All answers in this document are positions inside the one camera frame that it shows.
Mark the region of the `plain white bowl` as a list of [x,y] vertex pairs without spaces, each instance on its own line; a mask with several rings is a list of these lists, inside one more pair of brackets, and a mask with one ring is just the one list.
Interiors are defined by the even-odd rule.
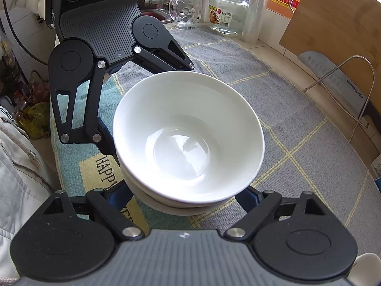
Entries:
[[[234,196],[257,176],[265,152],[262,127],[246,99],[216,78],[189,71],[155,74],[135,84],[115,110],[113,137],[116,153],[208,153],[216,172],[236,186]],[[152,198],[187,206],[155,198],[120,166]]]

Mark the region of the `white plate with fruit print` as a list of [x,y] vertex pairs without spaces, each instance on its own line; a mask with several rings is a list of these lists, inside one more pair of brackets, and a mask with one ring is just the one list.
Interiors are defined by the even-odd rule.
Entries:
[[381,281],[381,260],[374,253],[358,256],[348,275],[348,280],[356,286],[377,286]]

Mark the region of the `white bowl with pale flowers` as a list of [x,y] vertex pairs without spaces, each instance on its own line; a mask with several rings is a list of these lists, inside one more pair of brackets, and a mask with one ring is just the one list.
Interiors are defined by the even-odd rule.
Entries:
[[117,153],[127,174],[157,199],[201,207],[236,194],[234,183],[216,172],[208,153]]

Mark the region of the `white bowl with pink flowers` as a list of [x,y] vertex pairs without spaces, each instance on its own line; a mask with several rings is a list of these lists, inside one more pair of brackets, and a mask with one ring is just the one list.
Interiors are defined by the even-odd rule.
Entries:
[[131,190],[131,192],[145,205],[148,205],[152,209],[155,209],[157,211],[160,211],[165,214],[175,215],[175,216],[196,216],[200,214],[205,214],[208,212],[211,212],[214,209],[219,208],[222,206],[225,202],[222,201],[221,203],[216,203],[213,205],[209,205],[206,207],[196,207],[196,208],[177,208],[177,207],[171,207],[169,205],[165,205],[163,203],[160,203],[159,201],[155,200],[154,198],[150,197],[148,194],[143,192],[139,187],[137,187],[132,181],[125,180],[126,185]]

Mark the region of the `clear glass mug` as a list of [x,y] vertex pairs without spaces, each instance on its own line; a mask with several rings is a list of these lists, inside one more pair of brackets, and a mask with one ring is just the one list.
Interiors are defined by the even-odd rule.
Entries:
[[170,0],[169,15],[176,28],[192,29],[198,24],[201,0]]

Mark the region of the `teal happy towel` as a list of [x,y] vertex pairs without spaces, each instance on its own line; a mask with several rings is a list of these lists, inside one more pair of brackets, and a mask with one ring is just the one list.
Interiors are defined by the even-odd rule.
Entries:
[[[109,130],[114,112],[125,93],[149,72],[129,63],[103,85],[99,115]],[[94,144],[62,144],[59,141],[54,117],[50,119],[52,148],[61,186],[69,196],[82,196],[95,188],[109,189],[123,180],[119,165],[112,156],[99,152]],[[145,233],[150,229],[198,229],[196,216],[163,214],[132,196],[121,212]]]

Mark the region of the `grey checked cloth mat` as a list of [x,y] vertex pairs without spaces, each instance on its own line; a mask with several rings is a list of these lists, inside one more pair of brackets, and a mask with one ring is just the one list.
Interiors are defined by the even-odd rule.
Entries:
[[312,77],[261,42],[248,45],[207,27],[170,32],[197,71],[235,88],[257,113],[266,152],[252,186],[286,197],[315,192],[355,237],[360,254],[379,254],[380,192],[371,162],[380,136],[355,128],[324,89],[304,94]]

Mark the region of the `glass jar green lid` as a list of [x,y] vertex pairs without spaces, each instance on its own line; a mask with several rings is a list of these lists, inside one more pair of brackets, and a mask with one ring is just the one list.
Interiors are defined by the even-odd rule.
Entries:
[[226,35],[243,31],[249,0],[209,0],[209,23],[213,30]]

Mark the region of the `white jacket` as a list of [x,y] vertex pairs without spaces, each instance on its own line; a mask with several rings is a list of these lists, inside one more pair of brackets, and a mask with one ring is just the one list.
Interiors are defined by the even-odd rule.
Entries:
[[26,132],[1,110],[1,285],[19,274],[10,244],[41,204],[55,191],[57,177],[35,149]]

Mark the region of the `blue white salt bag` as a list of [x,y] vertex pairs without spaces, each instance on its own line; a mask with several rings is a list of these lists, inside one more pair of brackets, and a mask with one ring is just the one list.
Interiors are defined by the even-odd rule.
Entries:
[[381,192],[381,154],[371,163],[371,168],[375,173],[375,184]]

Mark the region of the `bamboo cutting board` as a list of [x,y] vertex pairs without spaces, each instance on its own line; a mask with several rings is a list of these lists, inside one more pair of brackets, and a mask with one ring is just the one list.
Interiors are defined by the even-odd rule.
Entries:
[[380,108],[380,2],[377,0],[301,0],[281,40],[299,55],[316,51],[335,65],[353,55],[342,70],[371,103]]

